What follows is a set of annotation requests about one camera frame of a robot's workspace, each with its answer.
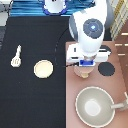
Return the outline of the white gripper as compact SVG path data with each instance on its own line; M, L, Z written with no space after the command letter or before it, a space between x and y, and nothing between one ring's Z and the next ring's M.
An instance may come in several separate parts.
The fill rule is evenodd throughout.
M78 46L71 44L67 50L66 61L73 66L94 66L97 62L106 62L110 54L111 49L108 46L102 45L94 59L85 60Z

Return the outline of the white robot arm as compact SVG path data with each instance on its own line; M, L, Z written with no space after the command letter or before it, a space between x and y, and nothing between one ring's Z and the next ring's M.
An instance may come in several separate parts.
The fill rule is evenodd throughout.
M75 40L67 49L66 61L80 66L94 66L106 62L110 52L101 49L107 19L107 0L94 0L95 6L73 13L69 18L69 32Z

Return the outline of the blue white robot base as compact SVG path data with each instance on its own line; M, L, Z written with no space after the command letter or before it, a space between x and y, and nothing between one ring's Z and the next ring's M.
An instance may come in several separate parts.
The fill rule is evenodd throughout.
M66 0L44 0L44 13L61 15L66 12Z

